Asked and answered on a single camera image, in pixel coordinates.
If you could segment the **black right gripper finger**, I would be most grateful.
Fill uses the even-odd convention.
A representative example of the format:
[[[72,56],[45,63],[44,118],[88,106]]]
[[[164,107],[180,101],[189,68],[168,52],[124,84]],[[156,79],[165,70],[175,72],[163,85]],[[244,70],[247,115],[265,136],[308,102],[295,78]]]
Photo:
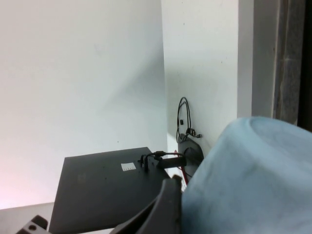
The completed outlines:
[[[159,195],[128,221],[116,226],[112,234],[180,234],[181,181],[175,175],[165,179]]]

